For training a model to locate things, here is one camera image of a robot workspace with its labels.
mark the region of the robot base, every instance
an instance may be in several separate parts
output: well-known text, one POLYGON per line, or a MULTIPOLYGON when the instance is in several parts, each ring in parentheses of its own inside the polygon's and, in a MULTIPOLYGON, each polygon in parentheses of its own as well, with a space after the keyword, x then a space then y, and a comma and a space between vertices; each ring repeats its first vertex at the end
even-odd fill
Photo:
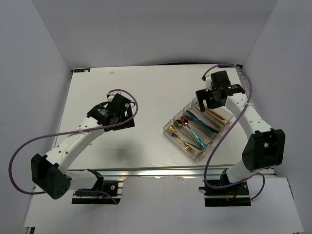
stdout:
MULTIPOLYGON (((220 180, 208 180, 213 186, 219 186, 220 180)), ((206 207, 251 206, 249 190, 246 182, 226 189, 212 189, 208 186, 199 187, 205 191, 206 207)))
MULTIPOLYGON (((92 190, 103 191, 108 193, 119 203, 120 196, 118 196, 118 181, 116 180, 98 180, 95 187, 92 190)), ((109 204, 116 205, 109 197, 103 196, 99 198, 101 194, 91 194, 88 192, 75 191, 72 204, 109 204)))

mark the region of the wire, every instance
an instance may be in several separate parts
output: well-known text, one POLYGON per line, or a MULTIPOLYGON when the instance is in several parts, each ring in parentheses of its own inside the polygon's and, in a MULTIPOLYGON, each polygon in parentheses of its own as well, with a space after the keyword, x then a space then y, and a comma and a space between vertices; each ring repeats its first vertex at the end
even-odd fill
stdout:
POLYGON ((131 104, 131 103, 133 104, 133 106, 131 107, 131 109, 132 109, 132 108, 134 108, 134 107, 136 106, 136 104, 135 104, 133 101, 130 102, 130 104, 131 104))
MULTIPOLYGON (((212 152, 211 152, 211 154, 210 154, 210 156, 209 156, 209 158, 208 158, 208 160, 207 160, 206 166, 205 166, 205 171, 204 171, 204 182, 205 182, 205 184, 206 184, 209 188, 212 188, 212 189, 225 189, 225 188, 229 188, 229 187, 231 187, 231 186, 234 186, 234 185, 236 185, 236 184, 240 184, 241 182, 244 182, 244 181, 246 181, 247 179, 249 179, 249 178, 251 178, 251 177, 253 177, 253 176, 255 176, 255 175, 260 175, 260 176, 262 176, 262 178, 263 178, 262 187, 261 187, 260 191, 259 191, 254 197, 252 197, 250 200, 246 200, 246 201, 251 201, 251 200, 254 200, 256 197, 258 197, 258 196, 260 195, 260 193, 262 192, 263 188, 264 188, 265 177, 264 177, 264 175, 263 175, 262 173, 255 173, 255 174, 253 174, 252 176, 250 176, 250 177, 247 178, 247 179, 242 179, 242 180, 237 181, 237 182, 235 182, 235 183, 231 183, 231 184, 228 184, 228 185, 222 185, 222 186, 214 186, 214 185, 209 184, 208 181, 207 181, 207 170, 208 170, 208 166, 209 166, 209 163, 210 163, 212 157, 214 156, 216 150, 218 149, 218 147, 220 146, 220 144, 222 143, 222 141, 223 141, 223 140, 225 139, 225 137, 229 134, 229 132, 233 129, 233 127, 239 122, 240 118, 241 118, 241 117, 243 116, 243 114, 245 113, 245 111, 246 111, 246 109, 247 109, 247 107, 248 107, 248 105, 249 105, 250 99, 252 98, 252 92, 253 92, 252 83, 251 83, 251 81, 250 81, 248 75, 243 71, 243 69, 241 69, 240 67, 234 66, 234 65, 232 65, 232 64, 227 64, 227 63, 226 63, 226 64, 223 64, 223 65, 228 65, 228 66, 230 66, 230 67, 234 67, 234 68, 238 69, 239 71, 241 71, 241 73, 244 75, 244 77, 246 77, 246 80, 248 81, 248 84, 249 84, 249 95, 248 95, 248 97, 247 97, 246 104, 245 104, 243 110, 241 111, 241 113, 237 116, 237 118, 236 118, 236 120, 234 121, 234 123, 229 127, 229 129, 225 132, 225 134, 222 136, 222 138, 220 139, 220 141, 217 143, 217 145, 216 145, 216 146, 214 147, 214 149, 212 150, 212 152)), ((206 80, 206 75, 208 74, 208 72, 210 72, 212 69, 214 69, 214 68, 216 68, 216 67, 218 67, 218 66, 219 66, 219 64, 218 64, 218 65, 215 65, 215 66, 212 66, 211 68, 209 68, 209 69, 204 73, 204 75, 203 75, 203 77, 202 77, 202 80, 206 80)))
MULTIPOLYGON (((101 191, 103 190, 103 188, 104 188, 104 184, 102 183, 102 188, 101 188, 101 191)), ((108 192, 107 192, 108 193, 108 192)), ((98 195, 99 193, 96 193, 96 194, 94 194, 94 193, 91 193, 92 195, 98 195)))
POLYGON ((33 142, 33 141, 36 141, 36 140, 40 140, 40 139, 44 139, 44 138, 49 138, 49 137, 56 137, 56 136, 63 136, 63 135, 70 135, 70 134, 78 134, 80 133, 80 131, 83 131, 83 132, 88 132, 88 131, 94 131, 94 130, 100 130, 100 129, 107 129, 107 128, 115 128, 115 127, 118 127, 120 125, 123 125, 129 121, 131 121, 136 115, 137 115, 137 111, 138 111, 138 104, 137 104, 137 100, 135 99, 134 96, 132 96, 132 94, 130 94, 129 92, 125 91, 125 90, 122 90, 122 89, 113 89, 109 92, 109 94, 111 92, 115 92, 115 91, 120 91, 120 92, 124 92, 126 93, 127 95, 129 95, 135 105, 136 105, 136 111, 134 112, 134 114, 128 118, 127 120, 121 122, 121 123, 117 123, 117 124, 113 124, 113 125, 107 125, 107 126, 101 126, 101 127, 96 127, 96 128, 87 128, 87 129, 83 129, 83 130, 75 130, 75 131, 69 131, 69 132, 63 132, 63 133, 54 133, 54 134, 48 134, 48 135, 43 135, 43 136, 39 136, 39 137, 36 137, 36 138, 33 138, 27 142, 25 142, 24 144, 22 144, 21 146, 19 146, 16 151, 13 153, 11 159, 10 159, 10 162, 9 162, 9 177, 10 177, 10 181, 12 183, 12 185, 14 186, 15 189, 17 189, 19 192, 23 193, 23 194, 27 194, 27 195, 38 195, 38 194, 44 194, 45 192, 28 192, 28 191, 25 191, 23 189, 21 189, 17 184, 16 182, 14 181, 13 179, 13 174, 12 174, 12 165, 13 165, 13 161, 16 157, 16 155, 19 153, 19 151, 24 148, 26 145, 28 145, 29 143, 33 142))
POLYGON ((116 205, 118 205, 118 203, 116 202, 115 199, 113 199, 112 196, 110 196, 107 192, 104 192, 104 191, 96 191, 96 190, 87 190, 87 189, 78 189, 78 191, 80 192, 84 192, 84 193, 91 193, 91 194, 104 194, 106 196, 108 196, 116 205))
POLYGON ((227 198, 226 200, 227 201, 231 201, 231 200, 235 199, 237 197, 237 195, 238 195, 238 190, 236 190, 236 193, 235 193, 235 195, 233 197, 227 198))

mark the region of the clear plastic organizer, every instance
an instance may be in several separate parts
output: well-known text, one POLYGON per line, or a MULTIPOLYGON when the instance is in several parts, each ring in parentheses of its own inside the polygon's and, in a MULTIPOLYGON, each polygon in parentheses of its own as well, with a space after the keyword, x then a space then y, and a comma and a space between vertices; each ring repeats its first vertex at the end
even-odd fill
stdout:
POLYGON ((193 160, 213 149, 233 115, 222 108, 201 113, 195 98, 163 128, 163 133, 193 160))

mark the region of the black mounting bracket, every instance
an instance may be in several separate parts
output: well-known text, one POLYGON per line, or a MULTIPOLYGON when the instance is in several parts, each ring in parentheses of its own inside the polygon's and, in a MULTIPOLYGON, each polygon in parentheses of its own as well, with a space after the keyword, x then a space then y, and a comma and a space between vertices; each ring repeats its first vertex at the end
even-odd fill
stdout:
MULTIPOLYGON (((114 198, 114 200, 119 203, 120 198, 115 198, 118 196, 118 181, 117 180, 103 180, 103 177, 99 178, 91 190, 103 191, 108 193, 114 198)), ((88 192, 77 190, 74 193, 72 204, 112 204, 115 203, 108 197, 103 195, 103 199, 99 199, 101 194, 91 194, 88 192)))
POLYGON ((226 71, 211 74, 212 90, 206 89, 196 91, 196 97, 201 112, 205 111, 204 100, 208 109, 215 109, 225 105, 227 96, 237 93, 245 93, 239 84, 231 84, 226 71))
MULTIPOLYGON (((92 117, 97 120, 99 125, 107 126, 121 123, 129 119, 133 115, 131 109, 131 101, 121 94, 115 94, 112 101, 106 101, 93 107, 87 117, 92 117)), ((129 122, 118 127, 104 129, 105 132, 110 130, 120 130, 135 126, 135 121, 132 119, 129 122)))
POLYGON ((69 189, 71 178, 58 169, 57 163, 53 165, 46 158, 47 155, 36 154, 31 159, 32 180, 51 198, 58 199, 69 189))
MULTIPOLYGON (((213 186, 220 186, 220 180, 208 180, 213 186)), ((226 189, 212 189, 208 186, 199 187, 205 193, 206 207, 251 206, 249 190, 246 182, 226 189)))
POLYGON ((281 129, 262 133, 256 131, 251 134, 242 154, 245 167, 253 172, 280 165, 283 161, 285 139, 285 133, 281 129))

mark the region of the spoon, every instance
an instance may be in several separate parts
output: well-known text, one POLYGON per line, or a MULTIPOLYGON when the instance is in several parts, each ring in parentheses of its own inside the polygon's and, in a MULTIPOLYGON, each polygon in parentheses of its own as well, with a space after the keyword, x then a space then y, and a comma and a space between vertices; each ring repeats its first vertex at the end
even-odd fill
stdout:
POLYGON ((204 142, 202 142, 202 141, 199 139, 199 137, 197 136, 197 134, 190 128, 190 126, 189 126, 189 120, 188 120, 185 116, 182 116, 180 120, 179 120, 179 119, 177 120, 177 122, 178 122, 179 124, 182 124, 183 126, 188 127, 189 130, 190 130, 190 131, 193 133, 193 135, 195 136, 195 138, 196 138, 197 142, 199 143, 199 145, 201 145, 203 148, 206 147, 206 145, 204 144, 204 142))
MULTIPOLYGON (((180 120, 180 119, 177 119, 176 121, 175 121, 175 126, 177 126, 177 127, 182 127, 183 128, 183 123, 182 123, 182 121, 180 120)), ((195 140, 197 141, 197 143, 200 145, 200 147, 201 147, 201 150, 203 149, 203 146, 198 142, 198 140, 197 140, 197 137, 195 136, 195 133, 191 130, 191 132, 193 133, 193 135, 194 135, 194 137, 195 137, 195 140)))

